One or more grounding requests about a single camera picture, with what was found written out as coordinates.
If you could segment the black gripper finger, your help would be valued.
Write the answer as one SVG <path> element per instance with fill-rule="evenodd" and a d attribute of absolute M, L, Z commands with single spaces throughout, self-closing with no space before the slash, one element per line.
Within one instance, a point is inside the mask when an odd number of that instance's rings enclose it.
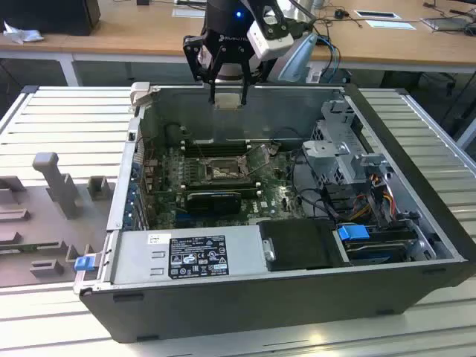
<path fill-rule="evenodd" d="M 216 94 L 216 78 L 223 64 L 223 55 L 221 52 L 221 47 L 211 47 L 212 49 L 218 50 L 215 54 L 212 54 L 212 59 L 208 67 L 204 67 L 199 60 L 199 55 L 203 48 L 206 48 L 208 45 L 209 36 L 200 35 L 200 36 L 190 36 L 187 35 L 183 40 L 183 51 L 187 59 L 187 63 L 190 67 L 190 71 L 193 75 L 193 79 L 196 82 L 202 81 L 210 85 L 210 95 L 209 103 L 215 103 L 215 94 Z"/>
<path fill-rule="evenodd" d="M 240 103 L 243 106 L 247 103 L 248 88 L 250 86 L 256 85 L 257 83 L 266 83 L 276 61 L 277 59 L 262 61 L 254 71 L 251 70 L 249 62 L 243 62 L 241 64 L 243 73 L 243 87 Z"/>

